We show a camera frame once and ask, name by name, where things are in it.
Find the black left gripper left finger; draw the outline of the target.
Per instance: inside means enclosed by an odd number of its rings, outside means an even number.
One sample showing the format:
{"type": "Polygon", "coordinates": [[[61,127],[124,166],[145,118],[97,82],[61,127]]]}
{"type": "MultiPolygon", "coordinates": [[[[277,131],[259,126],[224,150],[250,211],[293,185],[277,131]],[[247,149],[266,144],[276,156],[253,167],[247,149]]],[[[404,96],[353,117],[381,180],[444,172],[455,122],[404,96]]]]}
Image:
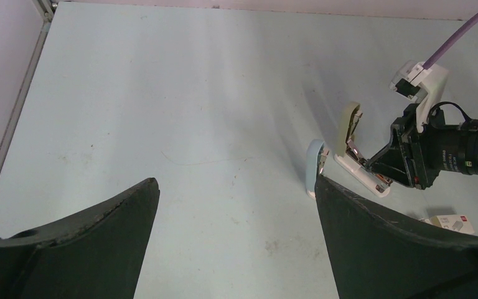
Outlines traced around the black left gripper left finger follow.
{"type": "Polygon", "coordinates": [[[0,238],[0,298],[132,298],[160,190],[147,178],[60,220],[0,238]]]}

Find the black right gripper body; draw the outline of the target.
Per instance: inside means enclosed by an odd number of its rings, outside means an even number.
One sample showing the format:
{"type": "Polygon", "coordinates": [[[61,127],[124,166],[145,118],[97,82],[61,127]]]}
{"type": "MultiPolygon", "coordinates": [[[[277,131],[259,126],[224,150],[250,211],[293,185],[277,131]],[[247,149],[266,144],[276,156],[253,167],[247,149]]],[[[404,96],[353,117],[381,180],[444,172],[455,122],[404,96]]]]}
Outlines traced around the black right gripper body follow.
{"type": "Polygon", "coordinates": [[[416,129],[417,104],[408,105],[391,125],[387,177],[416,189],[431,187],[440,172],[478,175],[478,120],[463,114],[459,125],[447,125],[442,105],[430,110],[429,123],[416,129]]]}

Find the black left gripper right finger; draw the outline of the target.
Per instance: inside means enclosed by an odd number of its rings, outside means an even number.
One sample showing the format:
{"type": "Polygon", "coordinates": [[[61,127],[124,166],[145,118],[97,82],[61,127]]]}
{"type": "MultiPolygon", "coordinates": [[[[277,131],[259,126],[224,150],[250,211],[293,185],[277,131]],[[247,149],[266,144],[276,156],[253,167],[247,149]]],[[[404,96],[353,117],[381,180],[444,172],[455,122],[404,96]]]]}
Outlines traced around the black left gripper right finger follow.
{"type": "Polygon", "coordinates": [[[341,298],[478,298],[478,236],[410,218],[323,176],[315,195],[341,298]]]}

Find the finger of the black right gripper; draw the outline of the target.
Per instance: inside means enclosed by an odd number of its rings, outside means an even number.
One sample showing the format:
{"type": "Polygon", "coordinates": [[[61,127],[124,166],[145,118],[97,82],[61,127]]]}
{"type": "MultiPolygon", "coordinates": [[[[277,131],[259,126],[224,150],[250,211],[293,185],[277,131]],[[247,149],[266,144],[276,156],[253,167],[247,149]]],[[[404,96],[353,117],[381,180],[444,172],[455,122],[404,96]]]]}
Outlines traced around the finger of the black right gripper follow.
{"type": "Polygon", "coordinates": [[[406,166],[396,138],[390,140],[365,164],[366,170],[399,184],[406,184],[406,166]]]}

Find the beige white stapler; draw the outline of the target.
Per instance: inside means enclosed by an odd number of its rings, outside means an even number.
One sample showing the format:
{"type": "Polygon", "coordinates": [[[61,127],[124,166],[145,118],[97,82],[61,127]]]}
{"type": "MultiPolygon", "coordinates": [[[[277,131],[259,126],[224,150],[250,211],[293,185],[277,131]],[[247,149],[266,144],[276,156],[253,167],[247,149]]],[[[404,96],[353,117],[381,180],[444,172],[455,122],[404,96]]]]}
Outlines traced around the beige white stapler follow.
{"type": "Polygon", "coordinates": [[[367,160],[354,142],[354,132],[362,115],[357,102],[349,102],[342,110],[334,159],[374,195],[385,197],[390,193],[392,181],[365,169],[367,160]]]}

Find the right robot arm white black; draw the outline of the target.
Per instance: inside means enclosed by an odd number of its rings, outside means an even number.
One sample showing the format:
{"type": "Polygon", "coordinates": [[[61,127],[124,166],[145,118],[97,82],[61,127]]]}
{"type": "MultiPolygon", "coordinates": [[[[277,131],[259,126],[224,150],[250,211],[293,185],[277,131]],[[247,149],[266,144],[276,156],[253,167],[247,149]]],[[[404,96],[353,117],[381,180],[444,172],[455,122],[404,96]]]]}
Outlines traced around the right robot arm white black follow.
{"type": "Polygon", "coordinates": [[[442,106],[411,103],[390,127],[390,141],[365,163],[373,174],[406,187],[426,189],[441,171],[478,175],[478,120],[446,124],[442,106]]]}

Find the white staple box sleeve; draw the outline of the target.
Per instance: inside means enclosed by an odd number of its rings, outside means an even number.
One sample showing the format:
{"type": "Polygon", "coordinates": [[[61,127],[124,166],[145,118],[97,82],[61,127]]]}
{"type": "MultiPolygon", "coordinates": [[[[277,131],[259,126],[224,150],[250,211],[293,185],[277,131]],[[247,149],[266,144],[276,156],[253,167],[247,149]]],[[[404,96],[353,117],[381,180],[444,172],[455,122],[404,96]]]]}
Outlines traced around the white staple box sleeve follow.
{"type": "Polygon", "coordinates": [[[433,216],[427,220],[428,223],[442,229],[452,230],[462,234],[475,234],[475,230],[465,215],[443,215],[433,216]]]}

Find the aluminium corner frame post left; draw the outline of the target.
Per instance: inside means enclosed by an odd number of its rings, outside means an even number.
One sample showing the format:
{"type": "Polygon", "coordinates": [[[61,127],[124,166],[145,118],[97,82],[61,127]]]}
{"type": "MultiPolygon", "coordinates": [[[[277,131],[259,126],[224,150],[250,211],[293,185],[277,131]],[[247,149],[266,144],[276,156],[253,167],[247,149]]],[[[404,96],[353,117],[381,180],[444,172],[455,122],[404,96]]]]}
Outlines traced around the aluminium corner frame post left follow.
{"type": "Polygon", "coordinates": [[[57,1],[53,0],[32,0],[35,8],[44,22],[52,22],[55,10],[58,6],[57,1]]]}

